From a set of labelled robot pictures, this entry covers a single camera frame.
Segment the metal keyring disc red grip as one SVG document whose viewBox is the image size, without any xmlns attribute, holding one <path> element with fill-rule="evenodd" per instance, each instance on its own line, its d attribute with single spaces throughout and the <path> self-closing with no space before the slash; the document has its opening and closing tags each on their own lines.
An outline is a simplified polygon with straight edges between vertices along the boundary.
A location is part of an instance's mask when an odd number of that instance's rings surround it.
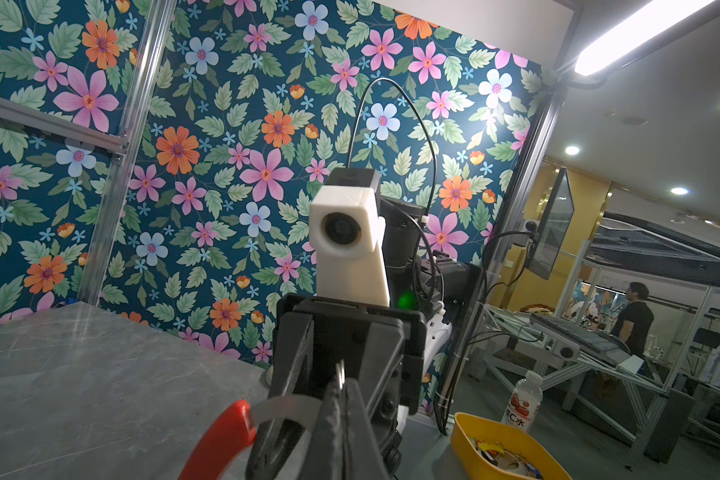
<svg viewBox="0 0 720 480">
<path fill-rule="evenodd" d="M 259 425 L 289 420 L 311 429 L 317 421 L 320 406 L 320 400 L 298 394 L 277 396 L 253 406 L 246 400 L 235 402 L 203 434 L 179 479 L 221 479 L 235 458 L 254 444 Z"/>
</svg>

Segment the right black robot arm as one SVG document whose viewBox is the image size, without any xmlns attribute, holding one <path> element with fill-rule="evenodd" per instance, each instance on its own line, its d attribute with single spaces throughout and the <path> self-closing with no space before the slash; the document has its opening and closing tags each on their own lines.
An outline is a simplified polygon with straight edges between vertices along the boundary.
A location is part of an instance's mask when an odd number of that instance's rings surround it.
<svg viewBox="0 0 720 480">
<path fill-rule="evenodd" d="M 382 198 L 380 214 L 387 227 L 382 252 L 391 306 L 295 294 L 281 299 L 269 396 L 321 400 L 334 365 L 344 364 L 364 395 L 376 457 L 391 474 L 423 377 L 469 317 L 479 270 L 434 251 L 424 237 L 423 208 Z"/>
</svg>

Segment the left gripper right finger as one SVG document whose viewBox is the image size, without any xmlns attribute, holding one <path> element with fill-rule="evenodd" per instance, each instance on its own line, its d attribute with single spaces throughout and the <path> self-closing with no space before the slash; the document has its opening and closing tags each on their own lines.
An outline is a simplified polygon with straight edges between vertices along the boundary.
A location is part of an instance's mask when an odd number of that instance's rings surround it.
<svg viewBox="0 0 720 480">
<path fill-rule="evenodd" d="M 341 389 L 341 478 L 390 479 L 359 386 L 351 378 Z"/>
</svg>

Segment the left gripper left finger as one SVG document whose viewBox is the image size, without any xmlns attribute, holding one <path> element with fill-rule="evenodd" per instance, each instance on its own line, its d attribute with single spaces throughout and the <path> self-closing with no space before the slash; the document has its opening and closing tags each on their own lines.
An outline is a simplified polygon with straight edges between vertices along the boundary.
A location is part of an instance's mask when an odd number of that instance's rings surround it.
<svg viewBox="0 0 720 480">
<path fill-rule="evenodd" d="M 298 479 L 342 479 L 344 473 L 344 381 L 325 390 Z"/>
</svg>

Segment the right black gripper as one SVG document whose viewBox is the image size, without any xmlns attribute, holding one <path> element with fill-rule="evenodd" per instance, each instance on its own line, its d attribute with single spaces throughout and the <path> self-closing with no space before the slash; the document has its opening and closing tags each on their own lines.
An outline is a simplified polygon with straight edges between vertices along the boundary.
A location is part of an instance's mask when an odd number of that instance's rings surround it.
<svg viewBox="0 0 720 480">
<path fill-rule="evenodd" d="M 424 316 L 323 297 L 288 294 L 276 309 L 269 399 L 291 394 L 321 399 L 344 365 L 357 381 L 382 456 L 399 456 L 398 408 L 418 405 L 423 375 Z M 259 424 L 246 479 L 274 479 L 305 429 L 290 420 Z"/>
</svg>

